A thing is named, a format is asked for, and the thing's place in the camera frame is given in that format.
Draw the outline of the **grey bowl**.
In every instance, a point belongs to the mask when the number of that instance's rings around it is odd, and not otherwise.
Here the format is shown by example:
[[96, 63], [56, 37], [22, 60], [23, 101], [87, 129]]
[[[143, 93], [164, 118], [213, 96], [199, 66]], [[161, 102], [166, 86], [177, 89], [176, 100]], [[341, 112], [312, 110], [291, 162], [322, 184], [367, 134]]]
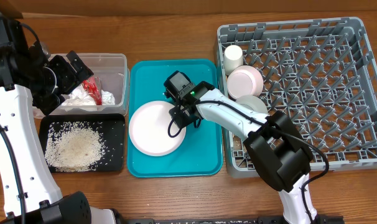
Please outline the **grey bowl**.
[[236, 100], [237, 104], [244, 106], [247, 109], [255, 111], [257, 113], [268, 114], [268, 109], [264, 102], [253, 95], [241, 96]]

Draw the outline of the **teal serving tray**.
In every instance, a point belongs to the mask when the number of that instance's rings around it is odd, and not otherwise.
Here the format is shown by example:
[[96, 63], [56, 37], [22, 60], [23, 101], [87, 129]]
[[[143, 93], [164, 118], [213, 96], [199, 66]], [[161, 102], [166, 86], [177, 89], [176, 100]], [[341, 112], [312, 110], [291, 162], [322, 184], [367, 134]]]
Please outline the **teal serving tray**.
[[[143, 104], [166, 101], [164, 82], [175, 71], [186, 74], [198, 84], [208, 82], [218, 87], [216, 67], [208, 59], [149, 60], [138, 62], [131, 70], [129, 117]], [[140, 178], [182, 177], [216, 174], [223, 164], [221, 126], [202, 121], [198, 128], [186, 127], [182, 144], [166, 156], [154, 157], [140, 152], [132, 141], [127, 141], [127, 167]]]

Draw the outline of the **pink plate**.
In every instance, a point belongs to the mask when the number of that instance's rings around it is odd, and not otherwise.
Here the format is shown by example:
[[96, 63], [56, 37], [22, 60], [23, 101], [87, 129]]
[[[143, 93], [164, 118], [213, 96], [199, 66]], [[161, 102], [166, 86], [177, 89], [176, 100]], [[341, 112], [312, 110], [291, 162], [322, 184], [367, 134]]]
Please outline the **pink plate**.
[[172, 122], [173, 104], [151, 101], [140, 106], [129, 121], [129, 137], [145, 155], [160, 157], [174, 152], [184, 141], [186, 129]]

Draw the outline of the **cream paper cup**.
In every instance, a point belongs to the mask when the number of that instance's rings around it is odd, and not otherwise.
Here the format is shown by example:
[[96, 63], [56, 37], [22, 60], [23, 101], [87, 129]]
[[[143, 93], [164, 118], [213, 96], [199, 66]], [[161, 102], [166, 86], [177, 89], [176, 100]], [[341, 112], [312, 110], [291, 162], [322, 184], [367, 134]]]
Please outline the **cream paper cup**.
[[223, 54], [223, 63], [226, 75], [243, 65], [243, 51], [238, 45], [228, 46]]

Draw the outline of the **red snack wrapper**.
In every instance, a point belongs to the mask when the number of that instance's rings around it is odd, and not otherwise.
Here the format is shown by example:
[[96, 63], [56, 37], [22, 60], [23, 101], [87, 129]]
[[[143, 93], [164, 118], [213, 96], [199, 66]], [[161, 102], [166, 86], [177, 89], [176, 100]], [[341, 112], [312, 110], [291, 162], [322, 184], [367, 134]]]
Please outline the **red snack wrapper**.
[[96, 105], [102, 105], [101, 80], [98, 77], [90, 77], [83, 83], [84, 90], [94, 99]]

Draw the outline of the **white napkin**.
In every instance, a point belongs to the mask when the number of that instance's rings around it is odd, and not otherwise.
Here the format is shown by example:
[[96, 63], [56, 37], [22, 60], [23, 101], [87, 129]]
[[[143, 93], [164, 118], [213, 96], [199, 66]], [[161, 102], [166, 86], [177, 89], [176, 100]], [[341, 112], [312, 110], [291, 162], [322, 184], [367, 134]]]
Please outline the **white napkin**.
[[[114, 95], [111, 92], [101, 90], [101, 104], [115, 105]], [[96, 102], [83, 86], [80, 85], [68, 95], [62, 106], [96, 106]]]

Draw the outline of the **clear plastic bin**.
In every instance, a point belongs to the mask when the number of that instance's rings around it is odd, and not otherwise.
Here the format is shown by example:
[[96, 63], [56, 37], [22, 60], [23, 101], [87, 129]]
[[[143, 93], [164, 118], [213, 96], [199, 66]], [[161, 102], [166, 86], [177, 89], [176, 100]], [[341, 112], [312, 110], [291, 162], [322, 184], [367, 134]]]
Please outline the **clear plastic bin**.
[[83, 63], [92, 70], [101, 81], [103, 90], [113, 94], [114, 105], [59, 106], [53, 115], [64, 114], [105, 114], [119, 113], [126, 115], [129, 105], [130, 71], [124, 54], [79, 53]]

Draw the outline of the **pink small bowl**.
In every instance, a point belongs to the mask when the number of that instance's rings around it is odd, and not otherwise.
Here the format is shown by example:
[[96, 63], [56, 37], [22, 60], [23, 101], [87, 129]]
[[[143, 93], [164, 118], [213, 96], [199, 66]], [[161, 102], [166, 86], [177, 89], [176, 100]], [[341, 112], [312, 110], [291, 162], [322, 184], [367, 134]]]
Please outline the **pink small bowl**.
[[245, 95], [259, 96], [263, 87], [260, 71], [249, 65], [236, 68], [227, 78], [228, 94], [235, 100]]

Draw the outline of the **black plastic tray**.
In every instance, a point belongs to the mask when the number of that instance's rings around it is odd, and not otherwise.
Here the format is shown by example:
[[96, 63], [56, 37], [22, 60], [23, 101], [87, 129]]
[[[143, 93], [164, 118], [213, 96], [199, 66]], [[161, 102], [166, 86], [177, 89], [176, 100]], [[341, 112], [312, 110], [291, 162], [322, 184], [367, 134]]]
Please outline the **black plastic tray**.
[[[109, 172], [120, 171], [123, 167], [124, 156], [124, 133], [125, 119], [121, 114], [69, 114], [47, 116], [42, 119], [39, 129], [39, 139], [45, 152], [45, 145], [50, 124], [52, 122], [67, 121], [87, 121], [91, 126], [97, 128], [103, 134], [105, 146], [107, 147], [105, 155], [96, 163], [94, 170], [86, 172]], [[48, 165], [51, 172], [59, 172]]]

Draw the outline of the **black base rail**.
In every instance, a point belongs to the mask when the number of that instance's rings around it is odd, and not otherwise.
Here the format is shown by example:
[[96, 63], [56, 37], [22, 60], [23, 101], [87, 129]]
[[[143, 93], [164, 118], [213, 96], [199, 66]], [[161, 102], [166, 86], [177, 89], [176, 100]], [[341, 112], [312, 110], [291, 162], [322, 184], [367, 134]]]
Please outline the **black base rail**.
[[[314, 221], [318, 224], [344, 224], [342, 216], [329, 217], [317, 215]], [[265, 216], [256, 218], [234, 218], [234, 219], [191, 219], [191, 220], [155, 220], [151, 218], [125, 219], [123, 223], [128, 224], [283, 224], [288, 223], [283, 216]]]

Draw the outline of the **cardboard backdrop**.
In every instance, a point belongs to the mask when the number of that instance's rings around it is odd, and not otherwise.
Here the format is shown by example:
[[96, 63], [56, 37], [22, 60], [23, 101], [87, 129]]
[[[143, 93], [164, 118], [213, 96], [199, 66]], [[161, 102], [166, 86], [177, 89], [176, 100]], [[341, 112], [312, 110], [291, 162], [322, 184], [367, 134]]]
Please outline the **cardboard backdrop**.
[[13, 18], [324, 11], [377, 11], [377, 0], [0, 0], [0, 13]]

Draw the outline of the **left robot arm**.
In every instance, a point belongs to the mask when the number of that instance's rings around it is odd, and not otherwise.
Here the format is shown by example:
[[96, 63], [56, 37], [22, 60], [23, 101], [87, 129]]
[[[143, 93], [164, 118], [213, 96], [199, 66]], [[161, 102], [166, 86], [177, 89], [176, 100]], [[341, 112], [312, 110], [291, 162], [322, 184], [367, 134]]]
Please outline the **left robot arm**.
[[45, 161], [34, 108], [50, 114], [93, 75], [75, 52], [49, 56], [29, 26], [0, 17], [0, 175], [6, 223], [123, 223], [115, 209], [92, 207], [84, 193], [63, 196]]

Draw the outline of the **pile of rice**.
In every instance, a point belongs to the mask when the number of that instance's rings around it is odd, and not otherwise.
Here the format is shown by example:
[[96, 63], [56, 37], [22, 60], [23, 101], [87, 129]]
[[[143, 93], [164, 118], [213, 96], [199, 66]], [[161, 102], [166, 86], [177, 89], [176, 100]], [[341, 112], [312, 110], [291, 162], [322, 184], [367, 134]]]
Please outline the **pile of rice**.
[[103, 134], [87, 121], [52, 122], [47, 134], [45, 160], [59, 172], [94, 170], [105, 155]]

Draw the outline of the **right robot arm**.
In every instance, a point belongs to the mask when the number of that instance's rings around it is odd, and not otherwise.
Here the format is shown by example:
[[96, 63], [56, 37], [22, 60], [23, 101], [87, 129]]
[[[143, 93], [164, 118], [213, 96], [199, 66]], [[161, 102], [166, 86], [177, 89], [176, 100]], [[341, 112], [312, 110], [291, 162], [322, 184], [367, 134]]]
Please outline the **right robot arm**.
[[238, 136], [260, 178], [278, 191], [287, 223], [313, 223], [307, 183], [312, 151], [291, 119], [283, 112], [272, 115], [249, 110], [207, 82], [174, 84], [166, 81], [165, 96], [175, 108], [173, 123], [184, 128], [201, 120], [212, 121]]

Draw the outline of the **grey dishwasher rack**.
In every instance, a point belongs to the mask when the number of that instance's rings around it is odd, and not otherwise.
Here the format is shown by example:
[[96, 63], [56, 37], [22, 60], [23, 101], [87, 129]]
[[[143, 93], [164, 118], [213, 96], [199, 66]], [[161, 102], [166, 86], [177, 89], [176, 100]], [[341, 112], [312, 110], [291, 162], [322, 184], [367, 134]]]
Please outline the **grey dishwasher rack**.
[[228, 24], [216, 33], [218, 82], [227, 92], [225, 49], [264, 80], [260, 99], [282, 111], [318, 148], [312, 170], [377, 169], [377, 65], [363, 21], [338, 17]]

